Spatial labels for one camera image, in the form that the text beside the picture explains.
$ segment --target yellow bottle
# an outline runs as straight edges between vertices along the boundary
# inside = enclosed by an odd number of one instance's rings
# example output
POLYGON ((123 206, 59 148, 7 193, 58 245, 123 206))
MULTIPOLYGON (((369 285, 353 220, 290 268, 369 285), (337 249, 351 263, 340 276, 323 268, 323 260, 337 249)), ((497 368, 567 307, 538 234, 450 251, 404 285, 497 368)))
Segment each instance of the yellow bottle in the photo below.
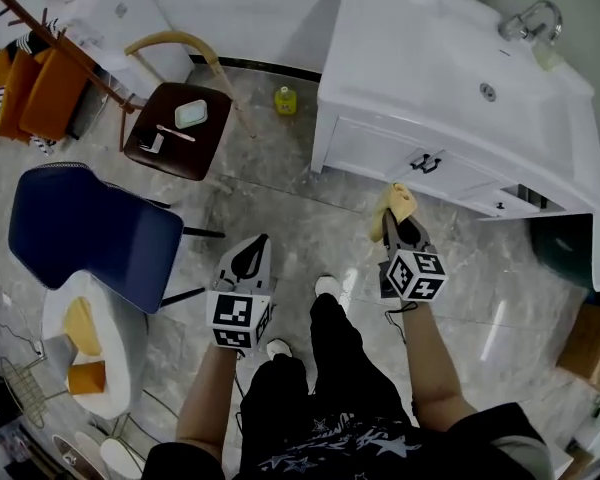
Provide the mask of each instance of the yellow bottle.
POLYGON ((286 86, 280 87, 274 97, 276 110, 283 116, 292 116, 298 110, 298 97, 296 91, 286 86))

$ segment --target small tray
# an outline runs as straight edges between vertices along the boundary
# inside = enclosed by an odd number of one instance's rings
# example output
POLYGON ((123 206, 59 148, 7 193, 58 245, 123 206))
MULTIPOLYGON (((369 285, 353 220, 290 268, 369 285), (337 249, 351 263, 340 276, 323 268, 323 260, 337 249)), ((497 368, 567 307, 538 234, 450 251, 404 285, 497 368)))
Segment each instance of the small tray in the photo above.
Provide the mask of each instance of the small tray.
POLYGON ((196 100, 180 105, 175 110, 175 124, 178 130, 189 128, 207 120, 207 102, 196 100))

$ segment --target wooden chair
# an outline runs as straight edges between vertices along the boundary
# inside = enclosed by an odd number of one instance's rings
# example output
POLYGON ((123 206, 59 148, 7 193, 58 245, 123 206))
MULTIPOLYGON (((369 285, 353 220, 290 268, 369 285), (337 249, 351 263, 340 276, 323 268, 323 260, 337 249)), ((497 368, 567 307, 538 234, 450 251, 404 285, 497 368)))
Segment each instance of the wooden chair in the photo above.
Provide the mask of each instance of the wooden chair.
POLYGON ((137 107, 141 109, 141 113, 126 144, 123 144, 125 127, 123 112, 119 147, 131 160, 174 176, 201 181, 207 174, 225 131, 232 106, 241 124, 247 129, 249 135, 255 138, 254 126, 246 109, 237 100, 233 87, 218 61, 218 56, 200 38, 185 32, 159 32, 136 41, 125 49, 125 54, 135 57, 160 84, 144 107, 137 107), (185 44, 198 50, 220 81, 224 92, 196 85, 166 82, 140 52, 142 48, 164 43, 185 44), (207 120, 178 130, 175 126, 175 109, 196 100, 204 100, 207 103, 207 120), (196 140, 192 142, 168 131, 162 131, 164 142, 160 151, 151 153, 140 145, 143 142, 153 141, 157 134, 157 125, 194 137, 196 140))

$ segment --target white sneaker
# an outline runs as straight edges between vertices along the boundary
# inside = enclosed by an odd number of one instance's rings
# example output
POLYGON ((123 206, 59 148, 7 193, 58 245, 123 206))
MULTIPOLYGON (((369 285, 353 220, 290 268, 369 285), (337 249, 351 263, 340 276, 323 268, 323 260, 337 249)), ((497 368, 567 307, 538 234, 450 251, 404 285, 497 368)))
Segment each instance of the white sneaker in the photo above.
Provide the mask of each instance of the white sneaker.
POLYGON ((320 297, 323 293, 333 295, 336 300, 340 298, 342 287, 335 277, 322 276, 316 281, 316 297, 320 297))
POLYGON ((271 340, 267 343, 267 355, 273 361, 273 358, 278 354, 293 357, 291 348, 282 340, 271 340))

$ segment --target cabinet drawer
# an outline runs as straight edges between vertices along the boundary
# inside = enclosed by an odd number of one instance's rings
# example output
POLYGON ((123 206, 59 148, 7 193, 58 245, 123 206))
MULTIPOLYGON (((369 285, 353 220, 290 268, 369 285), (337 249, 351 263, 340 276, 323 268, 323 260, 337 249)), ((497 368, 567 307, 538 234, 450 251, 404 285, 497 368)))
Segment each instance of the cabinet drawer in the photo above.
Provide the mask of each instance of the cabinet drawer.
POLYGON ((421 149, 417 142, 355 121, 339 118, 325 164, 382 181, 407 165, 421 149))
POLYGON ((481 209, 490 215, 499 217, 511 217, 514 215, 528 215, 538 213, 540 208, 523 201, 522 199, 504 192, 503 190, 495 190, 480 194, 474 197, 463 199, 476 209, 481 209))
POLYGON ((400 181, 433 196, 462 199, 466 192, 489 191, 502 186, 500 180, 447 151, 413 159, 400 181))

